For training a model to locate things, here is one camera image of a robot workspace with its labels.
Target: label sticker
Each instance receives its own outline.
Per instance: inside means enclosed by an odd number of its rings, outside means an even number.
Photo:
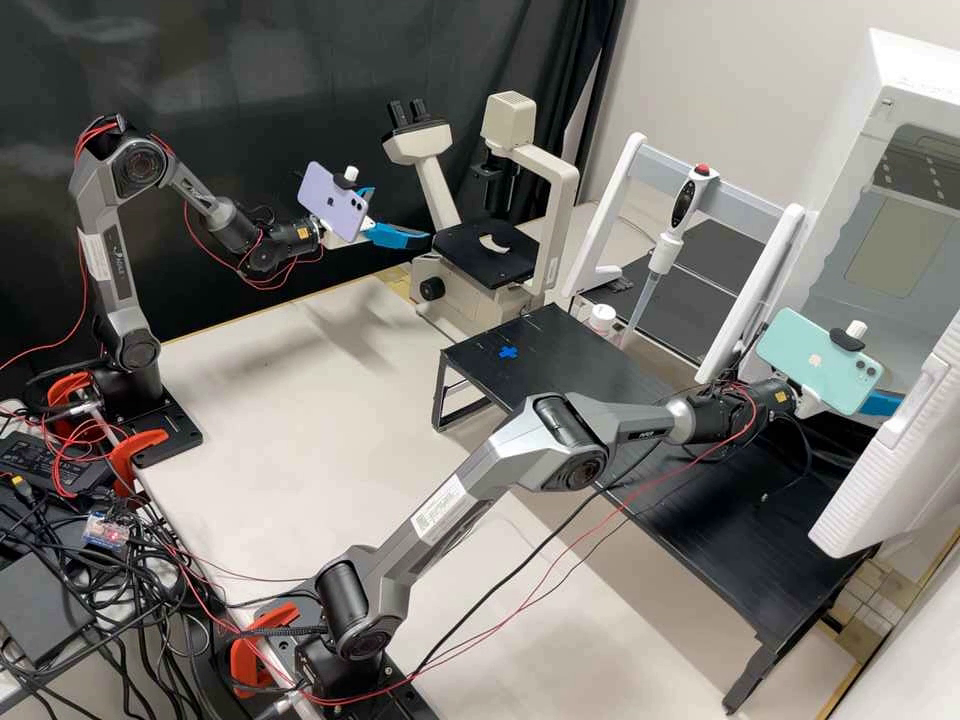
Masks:
[[[109,280],[110,263],[107,260],[107,250],[103,246],[103,238],[100,235],[87,235],[80,228],[77,228],[77,236],[83,246],[83,259],[86,260],[90,276],[97,282]]]
[[[451,475],[413,514],[410,522],[423,542],[435,545],[466,515],[473,503],[473,497],[463,489],[460,478]]]

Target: bottle cap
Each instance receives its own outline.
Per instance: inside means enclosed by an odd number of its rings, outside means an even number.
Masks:
[[[598,333],[610,332],[613,321],[617,319],[617,311],[609,305],[594,305],[590,311],[590,327]]]

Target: red clamp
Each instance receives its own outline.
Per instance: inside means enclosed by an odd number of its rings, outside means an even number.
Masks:
[[[50,386],[50,389],[47,390],[47,405],[53,407],[68,401],[71,393],[75,393],[77,390],[82,390],[85,387],[90,387],[92,384],[93,379],[86,370],[64,375],[62,378],[58,378],[56,382]],[[70,420],[57,420],[53,423],[53,431],[60,437],[67,437],[73,432],[73,427],[74,423]],[[87,432],[81,432],[77,440],[82,442],[86,439],[85,436],[89,437],[89,435],[94,434],[95,431],[95,428],[91,428],[89,434]]]
[[[263,630],[266,628],[283,627],[300,617],[300,610],[291,602],[284,603],[270,612],[264,613],[247,630]],[[259,658],[254,654],[256,638],[241,638],[234,640],[230,646],[230,676],[239,683],[254,687],[267,687],[273,683],[273,678],[266,671]],[[238,698],[253,697],[254,693],[234,688]]]
[[[166,442],[169,438],[166,430],[144,430],[121,441],[110,451],[108,456],[110,464],[113,466],[114,472],[120,477],[120,480],[113,484],[113,489],[117,495],[126,497],[130,494],[130,488],[134,481],[133,465],[130,458],[145,448]]]

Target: white tabletop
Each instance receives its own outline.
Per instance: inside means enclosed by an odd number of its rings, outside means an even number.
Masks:
[[[250,575],[312,575],[349,545],[386,538],[502,417],[491,408],[433,431],[445,344],[373,278],[168,343],[164,382],[204,443],[141,479],[191,552]],[[401,668],[547,532],[514,497],[501,500],[415,586],[389,648]],[[548,546],[460,637],[515,609],[562,548]],[[559,572],[572,553],[565,560]],[[232,602],[293,584],[217,580]],[[458,720],[723,717],[720,692],[587,566],[416,687]],[[306,703],[298,711],[319,717]]]

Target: mint green iphone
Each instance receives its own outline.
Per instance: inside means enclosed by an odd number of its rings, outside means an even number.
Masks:
[[[844,415],[860,409],[883,375],[883,365],[859,350],[844,349],[790,308],[776,314],[757,343],[757,355]]]

